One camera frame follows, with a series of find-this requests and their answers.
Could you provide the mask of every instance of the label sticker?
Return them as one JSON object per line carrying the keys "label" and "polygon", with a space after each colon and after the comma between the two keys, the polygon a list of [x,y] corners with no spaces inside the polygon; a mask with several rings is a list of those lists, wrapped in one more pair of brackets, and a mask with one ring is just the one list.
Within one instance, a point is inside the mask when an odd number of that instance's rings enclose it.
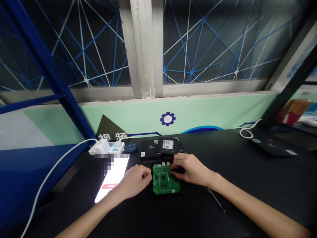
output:
{"label": "label sticker", "polygon": [[287,150],[287,152],[289,152],[291,155],[297,155],[295,152],[293,152],[291,150]]}
{"label": "label sticker", "polygon": [[163,149],[173,149],[174,141],[173,140],[163,140]]}
{"label": "label sticker", "polygon": [[252,139],[255,143],[261,143],[261,141],[260,140],[258,140],[258,139]]}

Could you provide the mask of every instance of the lit phone screen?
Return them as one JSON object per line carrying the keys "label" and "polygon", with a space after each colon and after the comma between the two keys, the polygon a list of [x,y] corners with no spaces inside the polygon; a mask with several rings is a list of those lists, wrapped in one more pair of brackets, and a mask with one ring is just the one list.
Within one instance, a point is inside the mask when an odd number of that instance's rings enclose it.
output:
{"label": "lit phone screen", "polygon": [[115,158],[110,171],[107,172],[105,179],[96,196],[95,203],[98,203],[104,196],[114,189],[122,180],[126,167],[128,166],[128,158]]}

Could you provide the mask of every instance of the black triangle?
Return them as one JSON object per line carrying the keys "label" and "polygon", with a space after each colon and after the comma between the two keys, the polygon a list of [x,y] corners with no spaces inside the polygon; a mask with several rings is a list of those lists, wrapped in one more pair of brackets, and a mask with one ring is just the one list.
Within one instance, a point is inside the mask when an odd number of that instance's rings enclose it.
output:
{"label": "black triangle", "polygon": [[113,121],[111,121],[105,115],[102,115],[99,127],[96,133],[96,137],[98,139],[104,138],[104,135],[109,134],[111,140],[118,140],[116,138],[116,133],[126,133],[119,126],[116,125]]}

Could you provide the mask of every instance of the forearm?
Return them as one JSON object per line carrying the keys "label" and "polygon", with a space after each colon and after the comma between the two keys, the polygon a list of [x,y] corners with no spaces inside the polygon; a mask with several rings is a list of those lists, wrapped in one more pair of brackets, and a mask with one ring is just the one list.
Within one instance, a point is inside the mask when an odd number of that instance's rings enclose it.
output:
{"label": "forearm", "polygon": [[217,185],[210,184],[209,187],[229,200],[269,237],[310,237],[310,232],[296,221],[244,192],[219,174],[216,174],[215,179],[217,182],[212,183]]}
{"label": "forearm", "polygon": [[99,203],[89,209],[56,238],[86,238],[108,212],[122,202],[122,200],[118,193],[112,190]]}

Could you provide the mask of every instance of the wire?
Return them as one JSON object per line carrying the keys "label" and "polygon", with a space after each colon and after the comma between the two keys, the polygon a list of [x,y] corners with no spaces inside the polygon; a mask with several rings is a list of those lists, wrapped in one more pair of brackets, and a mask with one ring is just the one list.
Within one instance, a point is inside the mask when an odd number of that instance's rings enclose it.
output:
{"label": "wire", "polygon": [[121,138],[121,139],[119,139],[119,140],[117,140],[116,142],[115,142],[115,144],[114,144],[114,146],[120,146],[121,145],[121,141],[123,140],[123,139],[134,139],[135,137],[124,137],[124,138]]}
{"label": "wire", "polygon": [[37,200],[38,200],[38,198],[39,198],[40,192],[41,192],[41,190],[42,190],[42,188],[43,188],[43,186],[44,186],[46,180],[47,180],[48,177],[50,176],[50,174],[53,172],[53,170],[54,170],[55,167],[59,164],[59,162],[60,162],[66,155],[68,155],[69,152],[71,152],[73,149],[75,149],[75,148],[76,148],[77,146],[79,146],[80,144],[82,144],[82,143],[84,143],[84,142],[87,142],[87,141],[89,141],[89,140],[95,140],[96,143],[99,143],[99,141],[97,141],[96,139],[87,139],[87,140],[84,140],[84,141],[78,143],[78,144],[75,145],[73,148],[71,148],[69,151],[67,151],[67,152],[56,162],[56,164],[53,166],[53,168],[51,168],[51,170],[49,171],[49,173],[46,175],[45,179],[43,180],[43,182],[42,182],[42,184],[41,184],[41,186],[40,186],[40,188],[39,188],[39,190],[37,191],[37,194],[36,194],[36,196],[35,196],[34,203],[33,203],[33,207],[32,207],[32,211],[31,211],[31,215],[30,215],[30,218],[29,218],[29,220],[28,220],[28,222],[27,222],[27,224],[26,224],[26,227],[24,228],[24,231],[23,231],[23,233],[22,233],[22,235],[21,235],[21,238],[24,237],[24,235],[25,235],[27,229],[29,228],[29,225],[30,225],[31,220],[32,220],[33,215],[34,215],[36,203],[37,203]]}
{"label": "wire", "polygon": [[223,210],[224,213],[226,213],[226,211],[224,210],[224,208],[221,206],[220,202],[218,202],[217,198],[215,197],[215,195],[212,193],[212,191],[210,190],[210,188],[204,186],[208,192],[210,192],[212,194],[212,196],[214,197],[214,199],[217,201],[218,205],[221,207],[221,209]]}
{"label": "wire", "polygon": [[[243,138],[246,138],[246,139],[252,139],[252,138],[253,138],[253,134],[252,134],[251,131],[248,131],[248,129],[253,129],[253,128],[257,125],[257,123],[258,123],[260,120],[262,120],[262,119],[257,120],[257,121],[254,123],[254,125],[251,126],[251,127],[247,127],[247,128],[237,127],[237,129],[238,129],[238,128],[241,129],[241,130],[239,131],[240,136],[242,136]],[[244,130],[250,134],[249,137],[246,137],[246,136],[242,135],[242,132],[243,132]]]}

